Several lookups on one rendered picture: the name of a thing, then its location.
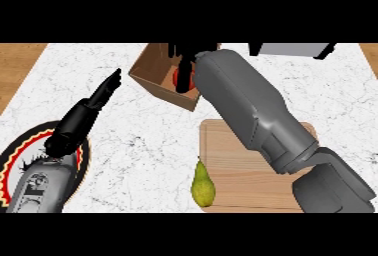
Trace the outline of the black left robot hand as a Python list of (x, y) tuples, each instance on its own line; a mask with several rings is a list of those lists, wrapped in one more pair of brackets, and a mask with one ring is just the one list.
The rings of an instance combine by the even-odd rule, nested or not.
[(75, 152), (91, 130), (98, 112), (121, 85), (121, 69), (100, 83), (88, 98), (82, 98), (69, 109), (44, 142), (45, 154), (60, 158)]

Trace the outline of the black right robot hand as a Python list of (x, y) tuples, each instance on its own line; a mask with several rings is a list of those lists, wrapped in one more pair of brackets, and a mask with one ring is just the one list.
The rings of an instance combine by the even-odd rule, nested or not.
[(188, 91), (191, 64), (196, 62), (194, 55), (203, 51), (215, 51), (218, 49), (217, 43), (168, 43), (168, 57), (181, 57), (177, 68), (177, 85), (175, 92), (183, 94)]

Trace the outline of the red tomato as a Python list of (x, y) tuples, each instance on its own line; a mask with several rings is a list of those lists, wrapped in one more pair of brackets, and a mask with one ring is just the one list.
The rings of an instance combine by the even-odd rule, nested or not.
[[(190, 72), (188, 91), (194, 88), (193, 77), (194, 77), (194, 69), (191, 69), (191, 72)], [(177, 87), (177, 80), (178, 80), (178, 67), (175, 68), (174, 73), (172, 73), (172, 85), (174, 85), (174, 87)]]

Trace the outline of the brown cardboard box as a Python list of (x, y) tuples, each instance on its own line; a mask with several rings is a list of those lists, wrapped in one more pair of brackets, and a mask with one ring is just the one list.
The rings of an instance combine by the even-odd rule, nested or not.
[(149, 43), (128, 75), (156, 98), (193, 111), (200, 95), (197, 89), (180, 94), (172, 85), (180, 60), (181, 57), (168, 57), (168, 43)]

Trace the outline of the wooden cutting board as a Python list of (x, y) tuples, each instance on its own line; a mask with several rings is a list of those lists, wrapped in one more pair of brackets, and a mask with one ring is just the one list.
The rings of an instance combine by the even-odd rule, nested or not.
[(199, 158), (215, 185), (215, 199), (205, 212), (299, 212), (292, 182), (311, 170), (277, 174), (256, 151), (245, 149), (225, 122), (199, 125)]

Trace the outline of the round black red placemat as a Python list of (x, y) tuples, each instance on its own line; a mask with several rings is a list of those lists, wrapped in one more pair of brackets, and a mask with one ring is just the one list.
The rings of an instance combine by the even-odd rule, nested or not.
[[(33, 126), (19, 135), (0, 154), (0, 213), (5, 212), (17, 181), (26, 172), (32, 160), (45, 157), (42, 144), (53, 133), (57, 123), (59, 121), (51, 121)], [(90, 165), (90, 155), (90, 141), (84, 139), (75, 152), (76, 177), (66, 202), (84, 181)]]

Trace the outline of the grey appliance with black legs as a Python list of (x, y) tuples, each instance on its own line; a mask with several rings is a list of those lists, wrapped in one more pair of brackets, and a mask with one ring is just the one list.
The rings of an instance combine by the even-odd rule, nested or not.
[(249, 55), (305, 56), (323, 60), (335, 50), (335, 43), (249, 43)]

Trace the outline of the green pear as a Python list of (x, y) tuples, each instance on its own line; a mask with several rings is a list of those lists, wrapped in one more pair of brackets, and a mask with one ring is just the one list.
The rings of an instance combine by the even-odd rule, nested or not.
[(209, 207), (215, 199), (215, 185), (202, 161), (197, 161), (196, 163), (190, 192), (197, 206)]

